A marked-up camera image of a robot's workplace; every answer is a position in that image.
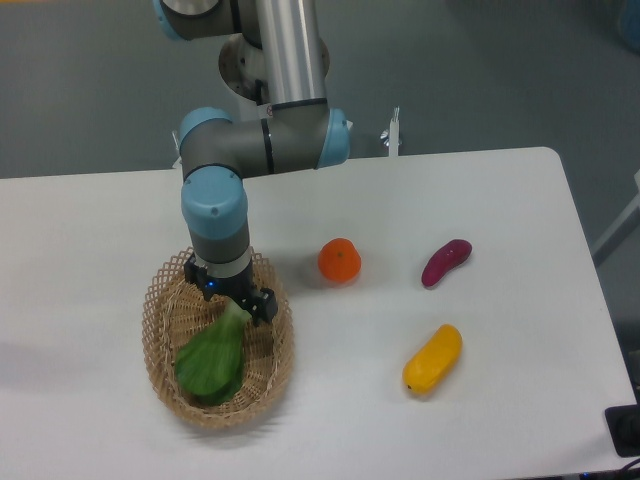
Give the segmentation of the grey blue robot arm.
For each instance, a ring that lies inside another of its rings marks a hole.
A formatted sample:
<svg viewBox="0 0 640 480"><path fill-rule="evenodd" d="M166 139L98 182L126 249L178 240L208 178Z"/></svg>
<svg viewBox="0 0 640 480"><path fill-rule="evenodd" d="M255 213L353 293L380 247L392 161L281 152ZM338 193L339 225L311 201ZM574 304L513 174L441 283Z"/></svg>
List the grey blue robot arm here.
<svg viewBox="0 0 640 480"><path fill-rule="evenodd" d="M248 199L243 181L344 163L346 115L329 107L323 42L312 1L156 1L155 16L177 40L234 35L258 51L264 68L247 95L270 114L235 122L202 107L182 120L181 211L193 246L185 280L205 300L232 299L254 323L278 312L275 293L253 280Z"/></svg>

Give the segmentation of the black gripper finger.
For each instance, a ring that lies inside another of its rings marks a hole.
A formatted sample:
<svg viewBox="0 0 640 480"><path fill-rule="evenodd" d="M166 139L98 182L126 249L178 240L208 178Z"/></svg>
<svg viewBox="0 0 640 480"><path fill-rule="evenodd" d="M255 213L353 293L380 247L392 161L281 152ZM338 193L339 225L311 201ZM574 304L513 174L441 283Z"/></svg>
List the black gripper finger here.
<svg viewBox="0 0 640 480"><path fill-rule="evenodd" d="M240 307L251 315L254 327L271 324L278 313L275 292L270 288L252 289L240 302Z"/></svg>
<svg viewBox="0 0 640 480"><path fill-rule="evenodd" d="M187 284L194 285L209 302L218 292L218 281L210 276L205 267L196 262L196 255L191 253L183 265L184 278Z"/></svg>

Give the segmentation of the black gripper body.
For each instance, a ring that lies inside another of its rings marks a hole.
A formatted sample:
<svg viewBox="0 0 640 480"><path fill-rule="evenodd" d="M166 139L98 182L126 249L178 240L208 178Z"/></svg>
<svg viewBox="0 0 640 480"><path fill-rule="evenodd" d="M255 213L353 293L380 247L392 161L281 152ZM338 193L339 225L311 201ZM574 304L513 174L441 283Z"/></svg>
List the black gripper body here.
<svg viewBox="0 0 640 480"><path fill-rule="evenodd" d="M246 298L252 289L255 289L253 282L253 266L249 262L239 273L229 276L216 276L208 274L218 281L218 292L216 295L232 299L240 305L243 298Z"/></svg>

